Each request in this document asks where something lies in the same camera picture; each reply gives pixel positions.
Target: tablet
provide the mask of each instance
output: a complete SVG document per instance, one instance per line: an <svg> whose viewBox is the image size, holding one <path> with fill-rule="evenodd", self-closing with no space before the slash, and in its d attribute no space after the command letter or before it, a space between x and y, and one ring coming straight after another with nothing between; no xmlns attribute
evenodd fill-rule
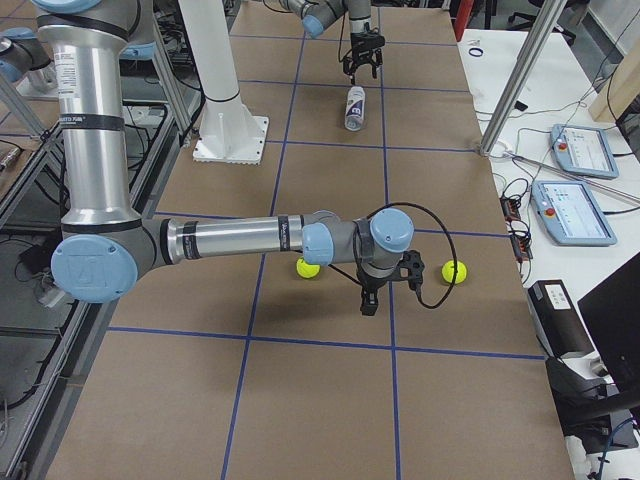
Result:
<svg viewBox="0 0 640 480"><path fill-rule="evenodd" d="M531 185L531 199L559 245L602 247L617 242L585 182L537 180Z"/></svg>
<svg viewBox="0 0 640 480"><path fill-rule="evenodd" d="M616 178L618 167L606 132L601 128L554 125L553 153L566 172L598 178Z"/></svg>

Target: white desk surface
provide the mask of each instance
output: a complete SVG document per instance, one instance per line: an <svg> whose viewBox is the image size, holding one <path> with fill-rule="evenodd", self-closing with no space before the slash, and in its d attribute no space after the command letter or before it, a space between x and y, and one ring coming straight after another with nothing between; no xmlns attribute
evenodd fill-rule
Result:
<svg viewBox="0 0 640 480"><path fill-rule="evenodd" d="M524 42L526 33L507 31L467 30L459 43L460 56L464 65L469 88L477 112L493 112L515 66L518 52ZM481 57L469 55L469 49L477 46L484 51ZM591 83L582 71L578 61L560 34L552 34L540 55L529 79L522 90L519 100L529 106L526 112L562 109L566 105L577 102L589 91ZM517 153L541 161L545 155L545 163L557 166L549 151L550 135L531 131L520 132L523 127L549 131L556 124L582 126L611 127L612 124L599 124L589 115L587 106L595 99L595 92L584 99L584 106L576 109L573 104L559 112L523 115L514 111L500 134L500 140L512 147L518 145ZM478 113L481 130L486 129L490 115ZM618 131L607 131L613 153L630 152L628 144ZM493 153L498 154L497 147ZM511 181L517 177L527 177L510 159L492 158L493 171ZM634 156L616 158L619 178L615 180L597 180L613 187L640 196L640 163ZM535 174L536 168L523 165ZM538 179L560 179L552 172L542 170ZM502 191L501 181L496 180L496 187ZM509 189L508 194L522 193L523 182ZM624 210L634 204L614 199L592 187L592 191L603 210ZM529 205L528 195L523 200L523 207ZM640 212L609 216L608 221L618 237L618 243L610 247L560 247L556 246L547 235L532 207L521 215L531 227L533 262L531 275L525 287L537 280L560 278L573 299L577 302L593 287L618 269L627 260L640 251L637 234L640 232ZM524 265L523 273L528 266ZM586 370L580 360L573 362L576 370L584 374ZM590 456L592 464L597 464L597 455ZM640 472L640 449L613 452L607 456L611 463L605 467L603 479L614 479L623 476L637 476Z"/></svg>

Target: table surface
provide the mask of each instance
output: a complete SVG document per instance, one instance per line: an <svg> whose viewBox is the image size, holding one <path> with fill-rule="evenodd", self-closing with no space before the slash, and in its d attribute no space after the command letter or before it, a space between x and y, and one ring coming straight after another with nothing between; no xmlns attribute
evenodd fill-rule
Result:
<svg viewBox="0 0 640 480"><path fill-rule="evenodd" d="M185 150L156 215L418 202L454 232L468 279L435 311L384 289L363 318L356 286L298 278L293 254L151 272L121 300L48 478L573 478L448 14L374 13L385 64L378 81L359 73L352 133L339 25L310 40L293 15L243 3L232 46L244 103L271 119L262 164ZM433 302L451 255L411 215Z"/></svg>
<svg viewBox="0 0 640 480"><path fill-rule="evenodd" d="M469 88L474 98L474 105L481 129L488 125L490 115L478 112L492 112L502 94L509 75L515 65L517 54L522 46L526 33L467 30L459 44L459 51L469 81ZM483 49L482 57L472 57L469 48L479 46ZM578 102L584 97L584 104ZM526 115L514 112L500 134L500 140L512 148L518 147L517 153L537 161L545 160L545 164L557 166L551 154L547 154L550 145L550 134L523 130L531 128L543 132L550 131L554 124L598 126L609 128L612 124L594 122L588 112L588 105L593 102L596 93L582 71L571 49L560 34L552 34L536 62L519 100L529 106ZM607 130L607 137L614 153L626 153L631 149L617 128ZM496 156L504 149L498 146L492 152ZM640 196L640 163L635 156L616 158L620 176L614 180L597 180L617 190ZM507 181L518 177L531 180L510 160L492 158L492 169L503 175ZM536 168L525 168L535 175ZM542 170L539 179L560 180L561 177ZM497 180L498 192L502 185ZM523 183L514 185L508 193L522 193ZM611 198L592 188L596 200L603 210L624 210L635 205ZM637 232L640 231L640 213L607 217L614 230L618 243L611 247L561 247L553 243L544 226L537 218L533 207L529 206L528 196L523 201L526 213L525 220L531 226L534 260L531 263L531 275L525 286L537 280L560 278L564 282L574 304L593 287L618 269L627 260L640 251ZM523 268L525 275L528 267ZM567 360L580 374L593 378L595 375L588 368L588 359ZM611 465L605 469L603 478L618 478L640 471L640 450L613 452Z"/></svg>

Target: white stand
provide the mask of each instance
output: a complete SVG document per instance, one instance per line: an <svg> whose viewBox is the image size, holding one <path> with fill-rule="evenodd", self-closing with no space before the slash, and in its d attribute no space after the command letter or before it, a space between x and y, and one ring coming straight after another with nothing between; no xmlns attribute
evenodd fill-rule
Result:
<svg viewBox="0 0 640 480"><path fill-rule="evenodd" d="M242 103L220 0L179 0L200 81L207 96L193 158L259 164L269 119Z"/></svg>

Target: green ball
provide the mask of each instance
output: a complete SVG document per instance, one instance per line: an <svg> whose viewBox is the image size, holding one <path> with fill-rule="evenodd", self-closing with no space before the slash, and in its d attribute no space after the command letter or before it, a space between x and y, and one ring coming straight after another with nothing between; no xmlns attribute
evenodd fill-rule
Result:
<svg viewBox="0 0 640 480"><path fill-rule="evenodd" d="M442 266L442 278L447 283L453 280L453 260L449 260ZM456 285L462 283L467 278L467 266L458 260L458 274L456 275Z"/></svg>
<svg viewBox="0 0 640 480"><path fill-rule="evenodd" d="M320 273L320 265L310 265L300 257L296 262L296 272L302 278L313 278Z"/></svg>

